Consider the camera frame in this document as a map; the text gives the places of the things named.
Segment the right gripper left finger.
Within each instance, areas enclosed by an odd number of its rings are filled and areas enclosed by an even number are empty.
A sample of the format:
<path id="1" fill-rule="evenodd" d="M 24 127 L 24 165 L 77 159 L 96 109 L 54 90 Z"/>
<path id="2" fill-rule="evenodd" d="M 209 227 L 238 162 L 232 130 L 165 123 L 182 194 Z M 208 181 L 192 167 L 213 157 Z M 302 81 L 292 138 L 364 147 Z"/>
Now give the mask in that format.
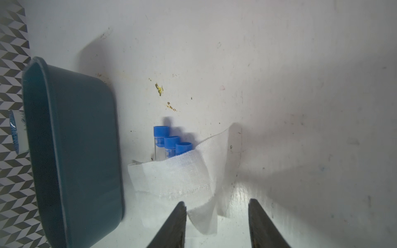
<path id="1" fill-rule="evenodd" d="M 180 201 L 147 248 L 184 248 L 186 221 L 186 206 Z"/>

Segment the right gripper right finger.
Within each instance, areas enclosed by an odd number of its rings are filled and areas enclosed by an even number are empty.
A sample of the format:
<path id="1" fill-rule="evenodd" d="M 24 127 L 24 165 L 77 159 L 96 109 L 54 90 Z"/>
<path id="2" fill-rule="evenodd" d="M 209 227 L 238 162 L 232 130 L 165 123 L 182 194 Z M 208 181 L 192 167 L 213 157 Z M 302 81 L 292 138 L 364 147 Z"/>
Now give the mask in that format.
<path id="1" fill-rule="evenodd" d="M 250 199 L 248 220 L 253 248 L 291 248 L 257 199 Z"/>

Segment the white gauze cloth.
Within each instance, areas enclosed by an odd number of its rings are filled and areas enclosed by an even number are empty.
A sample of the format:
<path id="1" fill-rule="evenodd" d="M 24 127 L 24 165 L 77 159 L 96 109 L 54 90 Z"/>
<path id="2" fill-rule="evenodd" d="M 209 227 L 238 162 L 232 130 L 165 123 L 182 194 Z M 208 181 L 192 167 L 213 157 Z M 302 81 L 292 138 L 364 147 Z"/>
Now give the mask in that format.
<path id="1" fill-rule="evenodd" d="M 143 226 L 157 228 L 184 202 L 191 237 L 215 235 L 230 131 L 214 135 L 194 150 L 159 162 L 130 164 L 136 206 Z"/>

